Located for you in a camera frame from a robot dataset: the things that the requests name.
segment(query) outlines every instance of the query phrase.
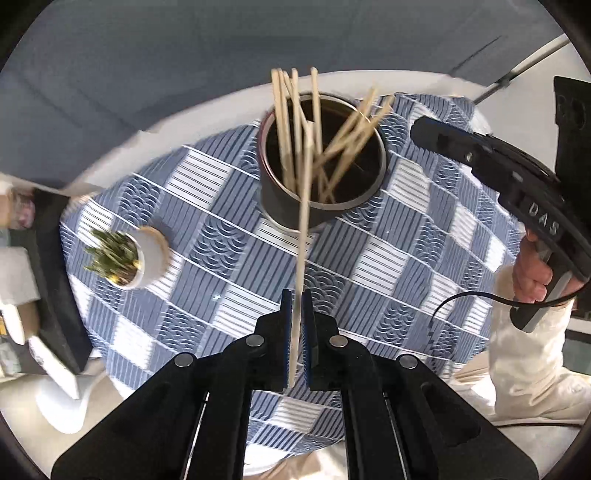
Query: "white box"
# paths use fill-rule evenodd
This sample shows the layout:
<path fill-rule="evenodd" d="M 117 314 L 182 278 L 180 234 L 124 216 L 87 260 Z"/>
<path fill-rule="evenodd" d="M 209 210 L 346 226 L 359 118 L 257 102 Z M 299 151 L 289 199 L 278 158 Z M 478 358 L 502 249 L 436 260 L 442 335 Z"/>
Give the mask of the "white box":
<path fill-rule="evenodd" d="M 0 304 L 22 305 L 35 300 L 39 300 L 39 291 L 27 250 L 0 248 Z"/>

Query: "black cable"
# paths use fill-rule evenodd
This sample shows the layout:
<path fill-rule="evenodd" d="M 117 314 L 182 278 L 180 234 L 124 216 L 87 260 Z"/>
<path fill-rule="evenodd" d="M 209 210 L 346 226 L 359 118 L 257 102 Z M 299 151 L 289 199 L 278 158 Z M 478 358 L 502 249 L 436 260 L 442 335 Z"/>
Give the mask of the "black cable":
<path fill-rule="evenodd" d="M 582 429 L 583 426 L 579 423 L 568 422 L 568 423 L 561 423 L 559 421 L 523 421 L 519 423 L 508 423 L 506 425 L 495 425 L 498 429 L 508 429 L 510 427 L 574 427 L 577 429 Z"/>
<path fill-rule="evenodd" d="M 507 300 L 507 299 L 504 299 L 503 297 L 499 297 L 498 295 L 494 295 L 492 293 L 488 293 L 485 291 L 473 291 L 473 290 L 463 291 L 460 293 L 456 293 L 455 295 L 452 295 L 448 299 L 443 300 L 443 302 L 441 302 L 439 304 L 439 307 L 437 307 L 435 309 L 435 312 L 433 312 L 433 315 L 431 316 L 431 320 L 433 320 L 433 318 L 435 317 L 437 312 L 439 310 L 441 310 L 441 308 L 444 307 L 447 303 L 449 303 L 453 300 L 456 300 L 456 299 L 460 299 L 462 297 L 469 297 L 469 296 L 484 297 L 486 299 L 491 299 L 491 300 L 497 301 L 499 303 L 502 303 L 503 305 L 508 305 L 510 307 L 531 307 L 532 305 L 535 305 L 539 309 L 544 309 L 544 308 L 549 308 L 549 307 L 556 307 L 557 305 L 560 305 L 561 303 L 564 303 L 565 301 L 569 301 L 569 300 L 575 298 L 577 295 L 582 293 L 586 287 L 587 287 L 587 284 L 583 285 L 577 291 L 572 292 L 569 295 L 565 295 L 564 297 L 560 297 L 559 299 L 556 299 L 556 300 L 540 301 L 540 302 L 536 302 L 536 303 L 526 303 L 523 301 Z"/>
<path fill-rule="evenodd" d="M 455 295 L 452 295 L 451 297 L 443 300 L 443 302 L 441 302 L 439 304 L 439 306 L 435 309 L 435 312 L 433 312 L 433 315 L 431 315 L 431 318 L 429 319 L 429 323 L 428 323 L 428 342 L 427 342 L 427 347 L 425 348 L 425 352 L 428 352 L 428 355 L 430 355 L 431 357 L 436 357 L 438 356 L 435 351 L 434 348 L 434 343 L 435 340 L 433 338 L 433 335 L 435 333 L 433 326 L 435 325 L 435 315 L 437 314 L 437 312 L 439 312 L 439 310 L 441 310 L 441 308 L 443 308 L 447 303 L 456 300 L 456 299 L 461 299 L 462 297 L 484 297 L 486 299 L 491 299 L 494 301 L 497 301 L 498 303 L 502 303 L 504 305 L 508 305 L 511 307 L 531 307 L 532 305 L 537 306 L 538 308 L 542 309 L 542 308 L 549 308 L 549 307 L 556 307 L 557 305 L 560 305 L 561 303 L 564 303 L 565 301 L 569 301 L 573 298 L 575 298 L 577 295 L 579 295 L 580 293 L 583 292 L 583 290 L 585 288 L 587 288 L 587 286 L 589 285 L 589 283 L 583 285 L 580 289 L 578 289 L 575 292 L 572 292 L 569 295 L 565 295 L 564 297 L 560 297 L 559 299 L 556 300 L 550 300 L 550 301 L 541 301 L 541 302 L 536 302 L 536 303 L 525 303 L 523 301 L 515 301 L 515 300 L 507 300 L 504 299 L 503 297 L 499 297 L 498 295 L 494 295 L 492 293 L 488 293 L 486 291 L 474 291 L 474 290 L 469 290 L 469 291 L 463 291 L 460 293 L 456 293 Z M 435 358 L 431 358 L 430 361 L 430 367 L 431 369 L 434 371 L 435 370 Z"/>

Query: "human hand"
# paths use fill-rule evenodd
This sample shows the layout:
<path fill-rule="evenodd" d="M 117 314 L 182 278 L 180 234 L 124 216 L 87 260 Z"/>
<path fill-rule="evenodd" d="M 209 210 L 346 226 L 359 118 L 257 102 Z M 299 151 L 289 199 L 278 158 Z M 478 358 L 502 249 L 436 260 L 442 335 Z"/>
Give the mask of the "human hand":
<path fill-rule="evenodd" d="M 544 301 L 546 297 L 546 285 L 552 280 L 552 269 L 546 265 L 535 249 L 538 241 L 537 235 L 526 230 L 525 236 L 519 245 L 519 254 L 513 268 L 513 289 L 517 300 L 525 303 Z M 573 277 L 562 292 L 562 297 L 577 291 L 583 286 L 583 282 Z"/>

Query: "metal screw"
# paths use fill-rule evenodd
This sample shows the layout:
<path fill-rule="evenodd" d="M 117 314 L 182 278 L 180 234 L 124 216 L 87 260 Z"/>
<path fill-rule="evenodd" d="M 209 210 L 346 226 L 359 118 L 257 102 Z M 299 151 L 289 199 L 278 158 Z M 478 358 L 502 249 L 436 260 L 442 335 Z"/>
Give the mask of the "metal screw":
<path fill-rule="evenodd" d="M 337 348 L 343 348 L 344 346 L 347 346 L 347 343 L 349 343 L 349 341 L 347 340 L 347 337 L 344 337 L 342 335 L 333 335 L 332 337 L 330 337 L 329 343 Z"/>
<path fill-rule="evenodd" d="M 401 367 L 408 368 L 409 370 L 412 370 L 418 365 L 416 357 L 413 357 L 412 355 L 402 355 L 398 358 L 398 361 L 400 362 Z"/>
<path fill-rule="evenodd" d="M 180 353 L 176 357 L 174 357 L 174 364 L 177 367 L 183 368 L 188 367 L 193 363 L 193 355 L 190 353 Z"/>
<path fill-rule="evenodd" d="M 261 346 L 265 343 L 265 339 L 261 335 L 249 335 L 246 337 L 246 344 L 248 346 Z"/>

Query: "round table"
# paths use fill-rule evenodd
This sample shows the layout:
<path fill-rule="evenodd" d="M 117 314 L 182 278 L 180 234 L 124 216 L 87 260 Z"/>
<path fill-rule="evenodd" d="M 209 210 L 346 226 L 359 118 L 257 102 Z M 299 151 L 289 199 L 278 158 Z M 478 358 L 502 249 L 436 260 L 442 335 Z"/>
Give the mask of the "round table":
<path fill-rule="evenodd" d="M 381 125 L 389 169 L 382 189 L 309 237 L 306 288 L 314 308 L 370 352 L 411 352 L 443 378 L 484 350 L 491 303 L 466 297 L 428 321 L 460 290 L 491 291 L 515 260 L 515 219 L 468 170 L 417 148 L 423 115 L 463 129 L 480 123 L 465 98 L 397 94 Z M 293 288 L 297 238 L 276 230 L 258 205 L 255 136 L 243 125 L 155 159 L 63 219 L 64 255 L 81 316 L 124 397 L 178 352 L 211 355 L 251 333 Z M 151 225 L 171 248 L 165 276 L 121 291 L 84 270 L 92 228 Z M 428 338 L 434 343 L 427 349 Z M 255 392 L 246 466 L 331 445 L 343 436 L 338 393 L 312 393 L 302 367 L 285 394 Z"/>

